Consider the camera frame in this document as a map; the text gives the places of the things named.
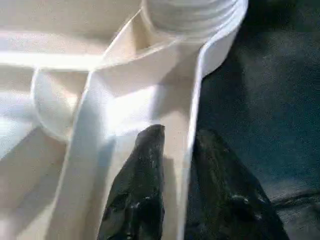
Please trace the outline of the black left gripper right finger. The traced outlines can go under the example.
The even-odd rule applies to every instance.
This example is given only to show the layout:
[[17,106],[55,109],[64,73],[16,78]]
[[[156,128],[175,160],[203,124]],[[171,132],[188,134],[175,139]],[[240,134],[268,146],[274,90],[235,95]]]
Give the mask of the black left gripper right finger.
[[213,129],[195,135],[184,239],[289,239],[259,180]]

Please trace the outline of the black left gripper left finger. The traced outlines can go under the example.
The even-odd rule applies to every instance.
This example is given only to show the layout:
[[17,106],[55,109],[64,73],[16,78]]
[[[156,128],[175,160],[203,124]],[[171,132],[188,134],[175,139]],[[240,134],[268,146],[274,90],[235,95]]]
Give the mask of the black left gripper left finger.
[[97,238],[99,240],[159,240],[165,207],[165,127],[141,131],[133,150],[114,178]]

